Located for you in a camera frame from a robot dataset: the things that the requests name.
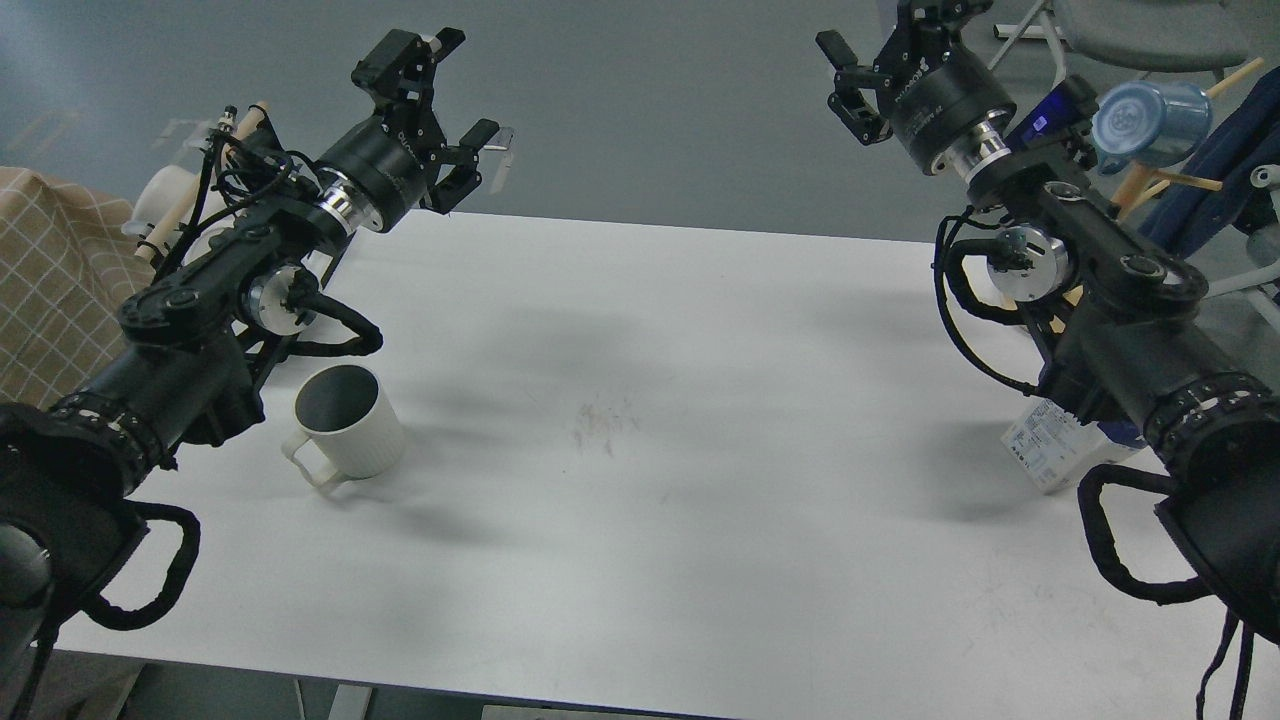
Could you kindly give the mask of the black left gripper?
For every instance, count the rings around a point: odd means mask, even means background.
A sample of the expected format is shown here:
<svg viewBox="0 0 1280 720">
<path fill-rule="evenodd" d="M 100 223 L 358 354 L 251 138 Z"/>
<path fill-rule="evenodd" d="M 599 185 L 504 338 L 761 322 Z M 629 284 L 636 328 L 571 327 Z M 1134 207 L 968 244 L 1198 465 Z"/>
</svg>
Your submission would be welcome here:
<svg viewBox="0 0 1280 720">
<path fill-rule="evenodd" d="M 452 143 L 433 110 L 436 69 L 465 41 L 458 28 L 390 29 L 352 69 L 351 82 L 375 109 L 319 167 L 360 193 L 369 229 L 387 233 L 415 208 L 445 215 L 483 182 L 479 155 L 500 126 L 479 119 Z"/>
</svg>

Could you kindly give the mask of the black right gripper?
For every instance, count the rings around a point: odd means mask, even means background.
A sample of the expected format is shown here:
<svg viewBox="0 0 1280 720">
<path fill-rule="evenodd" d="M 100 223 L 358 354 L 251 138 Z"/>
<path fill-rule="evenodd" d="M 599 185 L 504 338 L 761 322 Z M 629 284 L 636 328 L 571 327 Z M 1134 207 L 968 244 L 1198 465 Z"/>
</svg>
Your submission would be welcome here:
<svg viewBox="0 0 1280 720">
<path fill-rule="evenodd" d="M 940 173 L 945 152 L 983 122 L 1009 126 L 1018 106 L 986 63 L 964 46 L 961 28 L 995 1 L 899 1 L 896 23 L 864 67 L 837 29 L 815 44 L 835 70 L 828 109 L 863 146 L 893 136 L 915 167 Z M 877 110 L 864 90 L 876 91 Z"/>
</svg>

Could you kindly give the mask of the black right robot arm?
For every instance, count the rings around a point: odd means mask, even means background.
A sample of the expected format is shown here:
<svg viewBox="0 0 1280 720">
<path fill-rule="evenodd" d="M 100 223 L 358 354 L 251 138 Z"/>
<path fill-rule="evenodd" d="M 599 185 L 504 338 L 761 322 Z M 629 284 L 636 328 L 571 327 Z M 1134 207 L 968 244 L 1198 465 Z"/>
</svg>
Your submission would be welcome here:
<svg viewBox="0 0 1280 720">
<path fill-rule="evenodd" d="M 963 42 L 987 1 L 900 1 L 884 46 L 859 61 L 840 32 L 831 111 L 864 145 L 897 138 L 928 176 L 960 174 L 969 204 L 934 238 L 936 304 L 979 372 L 1079 421 L 1126 419 L 1164 474 L 1098 465 L 1079 480 L 1101 577 L 1158 605 L 1208 596 L 1226 609 L 1217 669 L 1240 660 L 1230 715 L 1244 714 L 1257 639 L 1277 642 L 1277 396 L 1194 323 L 1206 278 L 1123 227 L 1084 170 L 1079 76 L 1034 111 Z"/>
</svg>

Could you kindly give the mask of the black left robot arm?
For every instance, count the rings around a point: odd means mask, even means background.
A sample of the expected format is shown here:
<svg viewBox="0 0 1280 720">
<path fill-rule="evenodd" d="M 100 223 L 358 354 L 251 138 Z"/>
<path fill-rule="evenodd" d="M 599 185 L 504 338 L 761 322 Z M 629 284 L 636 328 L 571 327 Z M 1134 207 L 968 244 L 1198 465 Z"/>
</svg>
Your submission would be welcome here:
<svg viewBox="0 0 1280 720">
<path fill-rule="evenodd" d="M 218 447 L 264 419 L 260 396 L 291 355 L 365 356 L 383 343 L 365 316 L 305 266 L 340 259 L 357 229 L 392 229 L 413 208 L 452 211 L 483 178 L 498 133 L 458 141 L 433 110 L 438 67 L 465 41 L 392 29 L 352 70 L 370 117 L 317 160 L 284 150 L 265 120 L 227 108 L 207 133 L 198 197 L 154 281 L 118 310 L 124 352 L 51 407 L 3 406 L 3 670 L 24 671 L 9 715 L 29 716 L 61 625 L 84 614 L 129 632 L 168 614 L 198 557 L 188 510 L 133 501 L 183 445 Z"/>
</svg>

